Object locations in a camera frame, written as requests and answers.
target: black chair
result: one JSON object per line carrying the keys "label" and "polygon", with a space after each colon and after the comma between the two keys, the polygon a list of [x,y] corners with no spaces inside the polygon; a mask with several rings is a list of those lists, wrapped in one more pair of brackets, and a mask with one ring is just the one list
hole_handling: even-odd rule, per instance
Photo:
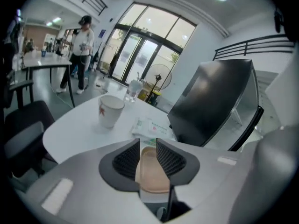
{"label": "black chair", "polygon": [[16,177],[22,176],[30,168],[42,175],[44,171],[40,164],[47,154],[43,147],[43,132],[54,123],[54,118],[44,101],[32,100],[24,106],[23,88],[32,86],[33,81],[9,85],[12,77],[11,73],[7,76],[5,107],[10,106],[13,93],[16,92],[18,109],[8,114],[4,123],[4,143],[9,168]]}

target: blue cup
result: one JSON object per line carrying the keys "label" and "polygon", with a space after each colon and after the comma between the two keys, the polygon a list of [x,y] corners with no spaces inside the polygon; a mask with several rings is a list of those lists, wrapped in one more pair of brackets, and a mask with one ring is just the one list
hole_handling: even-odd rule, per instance
{"label": "blue cup", "polygon": [[46,56],[46,51],[42,50],[42,57],[45,57],[45,56]]}

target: black cap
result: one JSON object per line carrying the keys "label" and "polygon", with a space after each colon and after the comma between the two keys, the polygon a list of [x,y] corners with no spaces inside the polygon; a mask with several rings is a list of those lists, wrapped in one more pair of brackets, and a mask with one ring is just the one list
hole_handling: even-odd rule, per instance
{"label": "black cap", "polygon": [[85,24],[91,24],[92,23],[92,17],[91,16],[83,16],[81,20],[79,21],[80,25],[85,25]]}

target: white table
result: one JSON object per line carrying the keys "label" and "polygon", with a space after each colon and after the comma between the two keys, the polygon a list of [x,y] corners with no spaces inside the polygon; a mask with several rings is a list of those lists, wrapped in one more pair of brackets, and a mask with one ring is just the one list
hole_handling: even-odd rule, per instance
{"label": "white table", "polygon": [[[29,72],[29,79],[33,78],[33,70],[47,69],[50,68],[50,83],[52,83],[52,68],[66,67],[67,68],[67,82],[69,86],[69,92],[71,97],[71,102],[73,107],[75,107],[73,93],[71,90],[71,74],[70,74],[70,65],[71,62],[68,58],[57,55],[55,53],[46,53],[45,57],[42,57],[40,51],[37,52],[36,56],[33,55],[33,52],[27,53],[23,58],[23,64]],[[33,89],[32,86],[29,88],[30,101],[33,102]]]}
{"label": "white table", "polygon": [[[125,92],[123,89],[108,94],[123,99]],[[135,103],[126,103],[114,128],[104,128],[98,118],[98,100],[99,97],[90,99],[67,112],[44,133],[43,145],[57,163],[91,149],[132,139],[132,125],[138,116],[169,125],[166,113],[136,99]]]}

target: fan stand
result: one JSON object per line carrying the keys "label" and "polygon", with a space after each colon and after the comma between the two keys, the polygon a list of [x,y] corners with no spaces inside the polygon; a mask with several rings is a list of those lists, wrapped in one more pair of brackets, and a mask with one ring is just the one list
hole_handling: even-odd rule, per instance
{"label": "fan stand", "polygon": [[149,96],[147,97],[147,99],[146,99],[146,101],[145,101],[146,103],[149,102],[149,100],[150,100],[150,98],[151,98],[151,96],[152,96],[152,94],[153,94],[153,90],[154,90],[155,86],[157,85],[157,83],[158,83],[160,80],[162,80],[161,75],[160,75],[160,74],[159,74],[159,75],[156,75],[156,83],[154,84],[153,88],[151,89],[151,91],[150,91],[150,93],[149,93]]}

